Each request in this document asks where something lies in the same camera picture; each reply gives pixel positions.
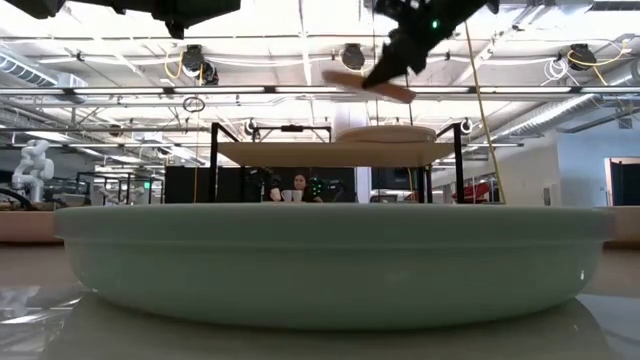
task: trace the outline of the wooden block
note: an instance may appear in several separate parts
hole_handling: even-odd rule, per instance
[[[394,84],[380,84],[365,90],[362,88],[364,77],[357,74],[327,70],[322,72],[322,79],[327,83],[331,83],[339,87],[359,92],[378,94],[405,104],[410,104],[416,97],[416,93],[413,91]]]

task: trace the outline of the white wall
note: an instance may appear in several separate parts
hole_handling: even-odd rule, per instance
[[[508,205],[544,206],[543,189],[551,191],[551,205],[560,204],[558,150],[553,134],[524,141],[521,148],[496,149],[500,177]],[[469,179],[494,172],[490,162],[466,162],[464,177]],[[453,170],[434,175],[434,186],[455,181]]]
[[[621,130],[616,122],[558,137],[562,203],[606,206],[605,159],[640,156],[640,123]]]

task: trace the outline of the wire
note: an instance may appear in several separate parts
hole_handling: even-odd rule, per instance
[[[609,84],[607,84],[607,82],[604,80],[604,77],[602,77],[602,74],[600,73],[600,70],[598,70],[597,66],[593,67],[593,71],[596,72],[596,75],[598,75],[598,78],[600,79],[600,81],[602,81],[602,85],[604,86],[608,86]]]
[[[200,64],[200,86],[202,86],[202,77],[204,76],[204,64]]]
[[[174,75],[171,73],[171,71],[169,71],[169,62],[166,61],[167,59],[169,59],[169,53],[167,53],[167,57],[165,58],[165,62],[164,62],[164,71],[167,73],[167,76],[169,76],[172,79],[177,79],[180,77],[180,74],[182,74],[182,57],[183,56],[184,56],[184,51],[180,53],[180,59],[178,60],[178,73]]]
[[[198,168],[200,162],[198,161],[198,151],[200,151],[200,131],[196,131],[196,168],[193,176],[193,202],[198,202]]]
[[[407,168],[407,172],[409,173],[409,194],[413,196],[413,174],[411,173],[411,169]]]
[[[469,48],[469,59],[471,59],[471,68],[473,69],[473,81],[476,85],[476,94],[478,95],[478,105],[480,106],[480,117],[482,119],[482,128],[484,129],[484,134],[487,138],[487,144],[489,144],[489,152],[491,153],[491,159],[493,161],[493,166],[496,168],[496,179],[498,180],[498,191],[500,192],[501,199],[503,203],[507,204],[507,198],[504,196],[504,190],[502,188],[502,180],[500,179],[500,169],[498,167],[498,161],[496,159],[495,148],[493,147],[493,142],[491,140],[491,133],[489,131],[489,127],[487,126],[487,118],[484,114],[484,106],[482,105],[482,95],[480,91],[480,83],[478,81],[478,69],[476,68],[476,62],[473,59],[473,46],[471,45],[471,35],[469,34],[469,24],[464,22],[464,29],[467,33],[467,47]]]
[[[567,54],[567,58],[571,61],[573,61],[576,64],[580,64],[580,65],[584,65],[584,66],[602,66],[602,65],[607,65],[607,64],[611,64],[614,61],[618,61],[622,55],[624,54],[624,48],[627,46],[626,42],[622,43],[622,49],[620,49],[620,53],[618,54],[618,56],[614,57],[613,59],[601,62],[601,63],[587,63],[587,62],[582,62],[582,61],[578,61],[574,58],[571,57],[571,54],[573,54],[573,50],[569,51],[569,53]]]

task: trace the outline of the glossy floor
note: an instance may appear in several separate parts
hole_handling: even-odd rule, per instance
[[[60,248],[0,248],[0,359],[640,359],[640,253],[604,253],[585,292],[531,316],[421,332],[215,327],[120,309]]]

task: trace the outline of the ceiling light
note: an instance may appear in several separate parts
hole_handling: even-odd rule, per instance
[[[263,93],[262,86],[216,86],[216,87],[182,87],[175,88],[176,94],[237,94],[237,93]]]
[[[149,143],[149,144],[138,144],[138,143],[133,143],[133,144],[123,144],[124,147],[133,147],[133,148],[139,148],[139,147],[162,147],[162,146],[172,146],[173,144],[154,144],[154,143]]]
[[[162,88],[79,88],[75,89],[78,95],[111,95],[111,94],[162,94]]]
[[[519,147],[519,146],[524,146],[524,144],[508,144],[508,143],[500,143],[500,144],[491,144],[493,147]],[[473,144],[472,147],[475,148],[479,148],[479,147],[489,147],[489,144]]]
[[[78,150],[82,151],[85,154],[89,154],[89,155],[93,155],[93,156],[104,156],[104,155],[100,154],[99,152],[91,150],[91,149],[79,148]]]
[[[469,92],[469,88],[466,86],[414,86],[409,90],[418,94],[432,94],[432,93],[460,93],[466,94]]]
[[[69,142],[73,140],[72,138],[62,135],[60,133],[48,132],[48,131],[28,131],[25,134],[39,137],[46,140],[57,141],[57,142]]]
[[[552,87],[482,87],[481,93],[493,93],[493,94],[517,94],[517,93],[568,93],[571,91],[571,87],[568,86],[552,86]]]
[[[62,89],[0,89],[0,95],[64,95]]]
[[[347,69],[360,71],[365,63],[360,44],[345,44],[341,51],[340,60]]]
[[[278,93],[327,93],[327,92],[344,92],[341,89],[331,86],[279,86],[276,88]]]
[[[103,147],[118,147],[118,144],[69,144],[70,147],[82,147],[82,148],[103,148]]]
[[[629,87],[629,86],[597,86],[597,87],[586,87],[582,88],[580,92],[583,93],[598,93],[598,94],[611,94],[611,93],[634,93],[640,92],[640,87]]]
[[[176,87],[176,83],[174,83],[173,81],[171,81],[169,79],[160,79],[160,82],[163,82],[163,83],[169,84],[169,85],[171,85],[173,87]]]
[[[111,156],[111,155],[109,155],[109,157],[110,157],[110,158],[112,158],[113,160],[121,161],[121,162],[126,162],[126,163],[133,163],[133,164],[135,164],[135,163],[142,163],[142,162],[144,162],[144,160],[140,160],[140,159],[135,158],[135,157],[133,157],[133,156],[124,156],[124,155],[114,155],[114,156]]]

